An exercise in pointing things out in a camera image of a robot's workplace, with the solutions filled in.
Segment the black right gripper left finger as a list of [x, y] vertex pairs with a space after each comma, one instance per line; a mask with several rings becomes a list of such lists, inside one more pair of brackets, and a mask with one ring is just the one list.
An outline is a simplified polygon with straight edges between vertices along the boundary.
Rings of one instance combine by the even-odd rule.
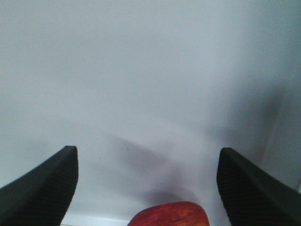
[[78, 150], [65, 146], [0, 189], [2, 226], [59, 226], [78, 182]]

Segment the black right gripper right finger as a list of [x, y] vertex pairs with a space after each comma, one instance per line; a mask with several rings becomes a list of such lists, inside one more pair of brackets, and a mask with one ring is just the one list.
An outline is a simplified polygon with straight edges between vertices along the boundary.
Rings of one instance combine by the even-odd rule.
[[299, 226], [301, 195], [231, 148], [220, 152], [217, 186], [233, 226]]

